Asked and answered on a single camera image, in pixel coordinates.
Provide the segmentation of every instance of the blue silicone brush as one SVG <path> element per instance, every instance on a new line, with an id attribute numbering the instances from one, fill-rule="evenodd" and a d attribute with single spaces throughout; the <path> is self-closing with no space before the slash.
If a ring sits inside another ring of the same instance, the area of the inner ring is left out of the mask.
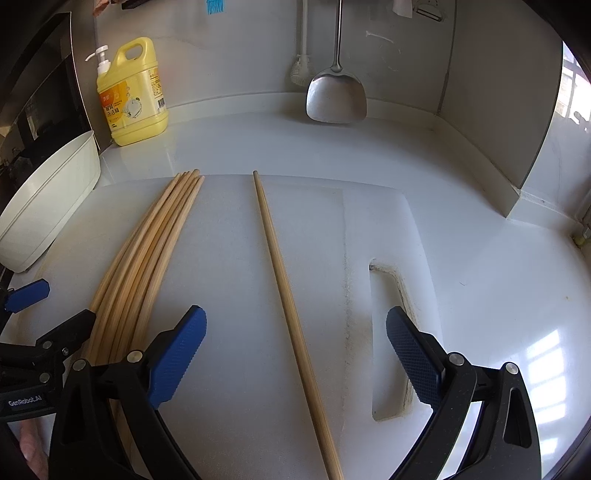
<path id="1" fill-rule="evenodd" d="M 213 15 L 223 12 L 223 0 L 207 0 L 207 14 Z"/>

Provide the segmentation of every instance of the kitchen counter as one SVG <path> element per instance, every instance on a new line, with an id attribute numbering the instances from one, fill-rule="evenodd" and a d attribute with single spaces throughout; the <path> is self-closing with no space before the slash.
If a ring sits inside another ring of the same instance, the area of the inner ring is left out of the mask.
<path id="1" fill-rule="evenodd" d="M 172 124 L 158 137 L 109 147 L 101 163 L 98 188 L 199 168 L 399 190 L 431 273 L 440 343 L 476 365 L 511 360 L 521 367 L 544 473 L 591 415 L 591 283 L 580 251 L 558 232 L 503 218 L 433 131 L 376 119 L 346 127 L 241 113 Z M 471 409 L 466 427 L 477 412 Z M 468 439 L 460 434 L 442 478 L 455 471 Z"/>

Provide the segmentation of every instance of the pump nozzle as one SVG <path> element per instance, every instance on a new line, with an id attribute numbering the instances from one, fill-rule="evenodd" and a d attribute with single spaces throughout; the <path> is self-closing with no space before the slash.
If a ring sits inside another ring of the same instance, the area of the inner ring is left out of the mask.
<path id="1" fill-rule="evenodd" d="M 107 45 L 103 45 L 102 47 L 97 48 L 94 53 L 91 53 L 86 57 L 85 61 L 89 61 L 92 57 L 97 57 L 99 59 L 99 66 L 97 68 L 99 75 L 106 73 L 111 67 L 109 60 L 105 60 L 105 50 L 108 49 L 109 47 Z"/>

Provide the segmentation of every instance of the yellow detergent bottle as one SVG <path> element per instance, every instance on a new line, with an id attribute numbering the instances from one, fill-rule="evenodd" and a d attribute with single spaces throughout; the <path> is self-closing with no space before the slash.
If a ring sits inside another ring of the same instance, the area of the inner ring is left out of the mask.
<path id="1" fill-rule="evenodd" d="M 126 53 L 134 47 L 141 47 L 142 52 L 128 60 Z M 126 43 L 112 64 L 105 60 L 108 48 L 97 48 L 86 61 L 94 56 L 99 59 L 96 86 L 113 140 L 123 146 L 161 134 L 168 125 L 168 110 L 152 40 L 140 37 Z"/>

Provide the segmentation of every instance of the silver bolt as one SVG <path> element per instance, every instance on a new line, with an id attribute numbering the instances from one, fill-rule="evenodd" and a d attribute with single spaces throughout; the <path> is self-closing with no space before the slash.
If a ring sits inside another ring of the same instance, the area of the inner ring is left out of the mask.
<path id="1" fill-rule="evenodd" d="M 133 352 L 129 352 L 127 354 L 127 361 L 130 364 L 136 364 L 137 362 L 139 362 L 142 359 L 143 356 L 144 355 L 142 352 L 140 352 L 139 350 L 134 350 Z"/>
<path id="2" fill-rule="evenodd" d="M 517 368 L 517 365 L 512 364 L 511 362 L 506 364 L 505 368 L 511 375 L 517 375 L 519 373 L 519 368 Z"/>
<path id="3" fill-rule="evenodd" d="M 82 370 L 84 367 L 86 366 L 86 360 L 82 360 L 82 358 L 80 360 L 76 360 L 74 362 L 74 365 L 72 365 L 72 368 L 79 372 L 80 370 Z"/>
<path id="4" fill-rule="evenodd" d="M 462 357 L 459 353 L 452 353 L 449 356 L 449 361 L 454 365 L 460 366 L 464 364 L 464 357 Z"/>

